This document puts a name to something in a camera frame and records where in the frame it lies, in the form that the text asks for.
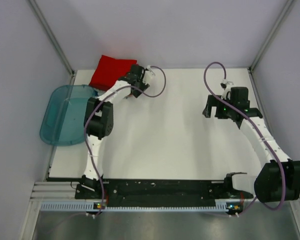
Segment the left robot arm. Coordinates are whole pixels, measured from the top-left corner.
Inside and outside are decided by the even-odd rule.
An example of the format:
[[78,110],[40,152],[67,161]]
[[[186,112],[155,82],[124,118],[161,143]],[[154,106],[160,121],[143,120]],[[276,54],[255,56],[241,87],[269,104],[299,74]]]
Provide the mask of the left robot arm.
[[139,97],[150,87],[147,73],[150,68],[133,64],[130,70],[117,78],[114,84],[98,97],[91,97],[86,104],[83,133],[87,148],[85,169],[81,186],[92,198],[105,195],[103,184],[103,151],[106,137],[114,128],[115,105],[127,97]]

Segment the bright red t-shirt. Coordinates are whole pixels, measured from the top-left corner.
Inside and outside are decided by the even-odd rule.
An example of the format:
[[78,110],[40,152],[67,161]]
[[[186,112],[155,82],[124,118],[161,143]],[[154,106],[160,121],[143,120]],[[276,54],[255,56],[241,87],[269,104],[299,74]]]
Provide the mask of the bright red t-shirt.
[[136,59],[116,59],[102,55],[89,85],[112,87],[120,77],[130,70],[133,64],[137,64]]

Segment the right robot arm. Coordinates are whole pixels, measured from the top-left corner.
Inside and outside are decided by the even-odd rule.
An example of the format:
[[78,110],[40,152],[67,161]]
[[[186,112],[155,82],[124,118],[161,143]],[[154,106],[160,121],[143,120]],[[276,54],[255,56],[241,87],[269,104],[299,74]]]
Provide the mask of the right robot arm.
[[241,191],[255,195],[262,203],[294,201],[300,197],[300,161],[292,160],[270,134],[262,113],[250,106],[247,87],[231,87],[225,90],[226,98],[208,95],[202,114],[210,118],[212,108],[215,117],[230,119],[245,135],[260,161],[257,176],[234,173],[223,185],[223,192],[235,198]]

